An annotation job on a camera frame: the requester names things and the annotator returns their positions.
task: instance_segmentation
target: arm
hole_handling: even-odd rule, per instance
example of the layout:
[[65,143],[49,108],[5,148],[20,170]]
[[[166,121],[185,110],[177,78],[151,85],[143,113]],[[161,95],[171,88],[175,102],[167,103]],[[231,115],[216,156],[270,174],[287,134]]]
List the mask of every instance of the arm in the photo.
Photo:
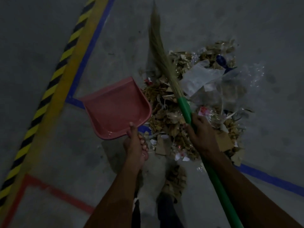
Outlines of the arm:
[[84,228],[131,227],[136,178],[148,158],[148,153],[143,137],[138,134],[132,123],[130,126],[131,139],[128,138],[124,142],[127,150],[126,161]]
[[190,140],[217,173],[244,227],[302,227],[233,167],[205,117],[193,114],[192,120],[197,132],[187,125]]

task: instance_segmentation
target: black and yellow hazard stripe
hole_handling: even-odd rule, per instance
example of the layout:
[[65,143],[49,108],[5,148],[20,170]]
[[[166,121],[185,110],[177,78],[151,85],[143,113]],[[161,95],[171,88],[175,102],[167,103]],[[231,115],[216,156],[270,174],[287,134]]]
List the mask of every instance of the black and yellow hazard stripe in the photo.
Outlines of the black and yellow hazard stripe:
[[9,174],[2,185],[2,188],[0,191],[0,211],[1,211],[4,203],[6,202],[6,199],[10,193],[12,184],[14,183],[16,176],[17,176],[18,172],[20,171],[21,165],[29,151],[29,148],[31,147],[35,134],[48,109],[52,96],[64,73],[64,70],[69,61],[69,58],[71,57],[71,55],[75,49],[75,46],[77,44],[77,41],[79,39],[79,36],[80,36],[83,28],[87,22],[87,19],[89,18],[90,14],[92,12],[94,4],[95,4],[95,0],[87,1],[85,7],[82,9],[78,22],[77,22],[76,26],[74,27],[72,35],[70,36],[69,42],[67,43],[66,47],[64,48],[64,52],[60,58],[58,65],[55,68],[55,72],[52,76],[52,79],[49,82],[47,90],[45,91],[45,93],[40,101],[40,104],[37,108],[34,118],[32,119],[31,125],[28,128],[27,133],[25,134],[25,137],[22,141],[20,149],[14,159],[13,165],[10,168]]

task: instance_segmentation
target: pink dustpan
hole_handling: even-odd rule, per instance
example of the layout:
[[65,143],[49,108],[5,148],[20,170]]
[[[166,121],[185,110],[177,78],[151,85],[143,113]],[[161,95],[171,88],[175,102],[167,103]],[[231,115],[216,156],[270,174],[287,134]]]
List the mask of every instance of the pink dustpan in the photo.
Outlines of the pink dustpan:
[[129,122],[143,125],[152,109],[132,77],[80,99],[98,137],[111,140],[126,135]]

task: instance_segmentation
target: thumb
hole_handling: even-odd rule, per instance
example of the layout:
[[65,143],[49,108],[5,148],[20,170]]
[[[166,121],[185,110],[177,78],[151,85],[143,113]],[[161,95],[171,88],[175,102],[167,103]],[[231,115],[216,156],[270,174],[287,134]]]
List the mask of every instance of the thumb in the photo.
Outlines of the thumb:
[[186,124],[186,131],[189,135],[189,138],[190,138],[191,142],[193,143],[193,141],[196,140],[196,134],[195,134],[192,126],[189,125],[189,124]]
[[131,130],[131,140],[138,139],[138,130],[137,127],[135,127],[133,122],[129,122],[130,130]]

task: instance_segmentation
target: hand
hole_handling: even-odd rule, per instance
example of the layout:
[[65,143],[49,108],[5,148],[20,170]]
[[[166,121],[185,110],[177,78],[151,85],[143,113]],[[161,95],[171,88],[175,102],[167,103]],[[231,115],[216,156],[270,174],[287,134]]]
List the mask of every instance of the hand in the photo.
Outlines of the hand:
[[139,133],[133,122],[130,122],[130,131],[127,132],[128,138],[124,141],[124,148],[127,152],[127,161],[131,162],[136,170],[140,170],[149,158],[148,145],[145,138]]
[[195,149],[203,156],[212,152],[220,152],[215,132],[207,119],[192,113],[192,122],[197,127],[196,134],[189,124],[186,125],[186,130]]

